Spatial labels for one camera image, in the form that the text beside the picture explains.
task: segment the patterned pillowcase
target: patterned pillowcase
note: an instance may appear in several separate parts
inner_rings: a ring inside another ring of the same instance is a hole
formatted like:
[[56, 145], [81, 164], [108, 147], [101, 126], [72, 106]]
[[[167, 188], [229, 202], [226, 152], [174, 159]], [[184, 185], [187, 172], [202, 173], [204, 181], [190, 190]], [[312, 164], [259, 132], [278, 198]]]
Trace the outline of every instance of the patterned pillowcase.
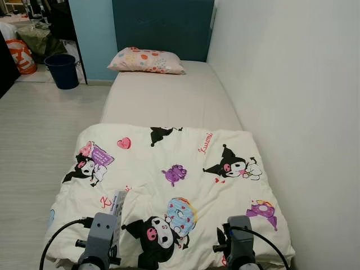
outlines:
[[127, 47], [117, 53], [107, 68], [115, 71], [185, 74], [175, 53], [136, 47]]

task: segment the blue upholstered headboard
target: blue upholstered headboard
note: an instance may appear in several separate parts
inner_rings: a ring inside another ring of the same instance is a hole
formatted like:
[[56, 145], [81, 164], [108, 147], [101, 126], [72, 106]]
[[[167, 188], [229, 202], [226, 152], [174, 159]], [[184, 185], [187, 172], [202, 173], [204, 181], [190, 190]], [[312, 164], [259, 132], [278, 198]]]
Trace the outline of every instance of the blue upholstered headboard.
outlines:
[[169, 51], [206, 61], [214, 0], [112, 0], [118, 50]]

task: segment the black cable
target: black cable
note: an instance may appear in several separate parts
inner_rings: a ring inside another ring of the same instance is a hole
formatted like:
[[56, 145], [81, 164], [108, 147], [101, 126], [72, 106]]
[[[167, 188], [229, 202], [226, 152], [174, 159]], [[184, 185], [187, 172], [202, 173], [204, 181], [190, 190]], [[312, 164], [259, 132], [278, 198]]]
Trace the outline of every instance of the black cable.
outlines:
[[61, 231], [63, 231], [64, 229], [68, 228], [69, 226], [74, 225], [74, 224], [77, 224], [77, 223], [84, 224], [84, 227], [85, 227], [85, 228], [90, 228], [91, 223], [92, 223], [92, 220], [93, 220], [93, 218], [77, 219], [77, 220], [74, 220], [74, 221], [71, 221], [71, 222], [65, 224], [65, 225], [62, 226], [60, 229], [58, 229], [58, 230], [51, 236], [51, 238], [49, 239], [49, 241], [47, 242], [47, 244], [46, 244], [46, 246], [45, 246], [45, 248], [44, 248], [43, 254], [41, 255], [41, 259], [40, 259], [39, 270], [43, 270], [46, 252], [47, 252], [47, 250], [49, 249], [52, 241], [54, 241], [55, 237], [56, 237]]
[[238, 231], [244, 231], [244, 232], [248, 232], [251, 233], [253, 235], [258, 236], [259, 238], [261, 238], [262, 240], [264, 240], [266, 243], [268, 243], [273, 249], [275, 249], [275, 251], [277, 252], [277, 254], [280, 256], [280, 258], [282, 259], [282, 262], [284, 263], [284, 266], [286, 268], [286, 270], [290, 270], [289, 265], [287, 264], [287, 261], [284, 257], [284, 255], [282, 255], [282, 253], [280, 252], [280, 250], [276, 247], [276, 245], [274, 245], [269, 239], [267, 239], [266, 237], [262, 236], [261, 234], [259, 234], [258, 232], [252, 231], [250, 229], [247, 228], [242, 228], [242, 227], [238, 227], [238, 226], [231, 226], [229, 230], [238, 230]]

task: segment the kuromi print comforter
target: kuromi print comforter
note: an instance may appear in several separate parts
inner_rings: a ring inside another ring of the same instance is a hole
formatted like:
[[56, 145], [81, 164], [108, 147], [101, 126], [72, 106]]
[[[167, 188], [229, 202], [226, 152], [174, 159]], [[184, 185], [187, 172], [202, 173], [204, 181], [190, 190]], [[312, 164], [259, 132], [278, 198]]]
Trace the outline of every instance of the kuromi print comforter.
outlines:
[[[206, 269], [225, 266], [217, 227], [247, 215], [253, 230], [270, 239], [290, 261], [294, 250], [284, 216], [268, 184], [251, 133], [185, 127], [144, 128], [98, 124], [77, 141], [74, 165], [61, 180], [46, 241], [62, 225], [108, 213], [119, 190], [122, 212], [120, 267]], [[77, 262], [88, 229], [74, 225], [55, 239], [49, 259]], [[281, 259], [255, 237], [259, 263], [281, 268]]]

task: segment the orange bag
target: orange bag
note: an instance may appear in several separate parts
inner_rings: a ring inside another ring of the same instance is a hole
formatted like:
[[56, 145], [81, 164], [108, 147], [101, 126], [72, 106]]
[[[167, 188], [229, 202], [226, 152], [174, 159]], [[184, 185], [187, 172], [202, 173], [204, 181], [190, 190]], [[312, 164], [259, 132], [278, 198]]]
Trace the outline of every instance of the orange bag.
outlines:
[[37, 66], [32, 58], [32, 52], [25, 42], [18, 39], [9, 39], [6, 44], [20, 74], [32, 74], [36, 71]]

